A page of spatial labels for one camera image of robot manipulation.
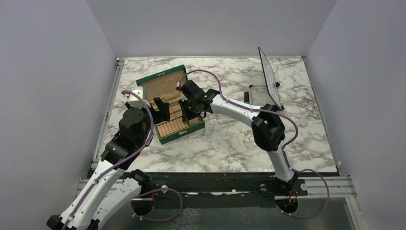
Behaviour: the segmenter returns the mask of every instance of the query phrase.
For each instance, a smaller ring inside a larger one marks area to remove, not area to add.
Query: cable
[[[104,172],[102,172],[96,179],[94,179],[95,183],[90,184],[89,188],[85,191],[85,193],[83,194],[83,196],[80,198],[79,202],[76,204],[76,206],[73,208],[72,212],[69,214],[68,219],[65,221],[64,225],[62,226],[61,230],[65,230],[66,227],[68,226],[69,222],[71,219],[74,218],[75,213],[77,212],[77,210],[79,209],[80,205],[83,203],[83,201],[86,199],[86,197],[89,195],[90,191],[92,190],[92,188],[99,182],[100,179],[102,179],[108,172],[110,172],[111,170],[119,167],[120,165],[124,164],[125,162],[129,161],[130,159],[138,156],[140,154],[140,152],[146,147],[148,146],[151,141],[152,141],[152,137],[154,136],[154,119],[152,117],[151,111],[149,110],[148,104],[146,102],[144,102],[144,100],[139,97],[137,94],[128,91],[128,90],[124,90],[121,92],[122,95],[125,94],[131,94],[134,97],[136,97],[141,103],[142,105],[145,107],[148,116],[149,116],[149,122],[150,122],[150,131],[148,134],[148,137],[146,139],[146,141],[144,142],[144,144],[135,152],[133,152],[129,157],[125,158],[122,161],[117,162],[116,164],[114,164],[113,166],[111,166],[110,168],[108,168],[107,170],[105,170]]]
[[[330,190],[328,189],[328,185],[327,185],[326,180],[325,180],[319,173],[317,173],[316,171],[314,171],[314,170],[312,170],[312,169],[303,169],[303,170],[301,170],[301,171],[298,171],[298,170],[294,169],[294,168],[290,165],[289,160],[288,160],[288,157],[287,157],[286,152],[285,152],[285,147],[286,147],[287,145],[289,145],[290,143],[292,143],[292,142],[297,138],[297,136],[299,135],[299,127],[297,126],[297,124],[296,124],[290,117],[288,117],[288,116],[286,116],[286,115],[284,115],[284,114],[279,114],[279,113],[277,113],[277,112],[270,111],[270,110],[265,110],[265,109],[251,109],[251,108],[246,107],[246,106],[243,106],[243,105],[241,105],[241,104],[237,104],[237,103],[235,103],[235,102],[233,102],[233,101],[229,101],[229,100],[223,95],[223,92],[222,92],[222,89],[221,89],[220,79],[219,79],[214,73],[212,73],[212,72],[210,72],[210,71],[207,71],[207,70],[204,70],[204,69],[195,69],[195,70],[189,71],[188,73],[186,73],[186,74],[179,80],[177,86],[180,88],[181,85],[182,85],[182,84],[181,84],[182,80],[185,79],[186,76],[188,76],[189,74],[194,73],[194,72],[205,72],[205,73],[208,73],[208,74],[212,75],[212,76],[216,79],[216,81],[217,81],[217,83],[218,83],[218,91],[220,92],[219,95],[220,95],[221,98],[222,98],[223,100],[225,100],[227,103],[230,103],[230,104],[232,104],[232,105],[235,105],[235,106],[237,106],[237,107],[239,107],[239,108],[242,108],[242,109],[245,109],[245,110],[248,110],[248,111],[264,112],[264,113],[269,113],[269,114],[272,114],[272,115],[277,115],[277,116],[280,116],[280,117],[283,117],[283,118],[287,119],[290,123],[292,123],[292,125],[294,126],[294,130],[295,130],[294,137],[293,137],[292,139],[290,139],[289,141],[287,141],[284,145],[282,145],[282,153],[283,153],[283,157],[285,158],[286,164],[287,164],[288,167],[289,167],[290,169],[292,169],[292,171],[294,171],[295,173],[303,173],[303,172],[306,172],[306,171],[311,171],[311,172],[315,173],[317,176],[319,176],[319,177],[321,178],[321,180],[324,182],[324,184],[326,185],[326,189],[327,189],[327,202],[326,202],[326,204],[324,205],[324,207],[323,207],[320,211],[318,211],[317,213],[315,213],[315,214],[313,214],[313,215],[309,215],[309,216],[297,216],[297,215],[292,215],[292,214],[286,213],[286,212],[284,212],[284,211],[282,211],[282,210],[281,210],[281,212],[282,212],[283,214],[286,214],[286,215],[290,216],[290,217],[300,218],[300,219],[315,217],[315,216],[319,215],[320,213],[324,212],[324,211],[326,210],[328,204],[330,203]]]
[[[176,195],[178,195],[178,197],[179,197],[179,200],[180,200],[180,207],[179,207],[179,210],[176,212],[175,215],[173,215],[173,216],[170,217],[170,218],[166,218],[166,219],[154,219],[154,218],[148,218],[148,217],[144,217],[144,216],[139,216],[139,215],[137,215],[137,214],[135,213],[134,208],[133,208],[133,206],[131,205],[131,210],[134,212],[133,217],[138,217],[138,218],[140,218],[140,220],[142,220],[142,219],[147,219],[147,220],[156,221],[156,222],[166,222],[166,221],[170,221],[170,220],[173,220],[173,219],[175,219],[176,217],[178,217],[179,214],[182,212],[182,209],[183,209],[183,200],[182,200],[182,196],[180,195],[180,193],[178,193],[178,191],[176,191],[176,190],[174,190],[174,189],[171,189],[171,188],[154,189],[154,190],[151,190],[151,191],[149,191],[149,192],[140,194],[140,195],[138,195],[137,197],[142,197],[142,196],[145,196],[145,195],[154,193],[154,192],[159,192],[159,191],[164,191],[164,190],[174,192],[174,193],[176,193]]]

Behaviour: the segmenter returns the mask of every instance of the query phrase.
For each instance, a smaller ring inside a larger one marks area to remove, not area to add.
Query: box lid
[[[161,97],[165,102],[165,98],[162,98],[164,94],[176,94],[176,97],[180,97],[180,92],[176,90],[177,82],[186,74],[186,68],[184,65],[173,67],[171,69],[159,72],[141,79],[136,80],[138,86],[144,86],[147,89],[147,99],[152,100],[154,97]]]

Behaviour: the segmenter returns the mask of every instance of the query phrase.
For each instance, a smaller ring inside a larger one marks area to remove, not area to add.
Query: green jewelry box
[[[205,124],[201,116],[187,122],[182,122],[182,110],[178,103],[181,95],[176,90],[176,84],[185,74],[186,68],[184,65],[181,65],[136,81],[138,86],[146,88],[147,100],[155,109],[157,109],[157,106],[153,101],[154,97],[160,97],[163,102],[169,102],[170,120],[155,125],[155,133],[161,144],[168,143],[204,128]]]

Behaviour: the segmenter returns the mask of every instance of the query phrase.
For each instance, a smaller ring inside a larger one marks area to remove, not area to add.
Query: marble tabletop
[[[299,137],[287,146],[293,167],[310,168],[319,172],[336,172],[335,163],[326,137],[319,109],[300,57],[268,58],[276,81],[281,83],[279,95],[284,114],[300,122]],[[106,144],[118,131],[118,122],[126,107],[126,98],[120,92],[136,86],[135,81],[178,65],[186,70],[206,69],[221,81],[223,93],[243,101],[248,86],[264,86],[265,80],[259,57],[137,57],[127,58],[124,63],[117,94],[114,100]],[[215,79],[205,73],[193,73],[188,77],[203,90],[218,89]],[[265,87],[253,88],[253,103],[271,103]],[[294,135],[292,124],[283,120],[286,140]],[[175,141],[161,145],[154,138],[149,147],[128,169],[146,172],[273,172],[267,153],[254,143],[250,128],[223,115],[208,114],[206,127]]]

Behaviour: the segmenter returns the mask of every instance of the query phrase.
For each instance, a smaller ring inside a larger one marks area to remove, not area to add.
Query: marble vein
[[[281,83],[279,95],[284,114],[298,121],[306,112],[298,139],[287,147],[293,166],[320,172],[336,172],[319,109],[301,58],[269,58],[275,78]],[[260,59],[255,57],[137,57],[124,63],[117,95],[106,134],[105,144],[118,131],[118,122],[126,110],[126,98],[120,92],[136,86],[139,78],[185,65],[187,70],[206,69],[221,80],[225,95],[242,101],[248,86],[265,85]],[[201,88],[218,89],[213,77],[204,73],[189,76]],[[253,88],[254,104],[270,103],[265,87]],[[273,172],[268,155],[258,148],[248,126],[222,115],[207,115],[206,128],[161,145],[151,145],[134,161],[129,171],[146,172]],[[293,126],[284,121],[286,138],[294,135]]]

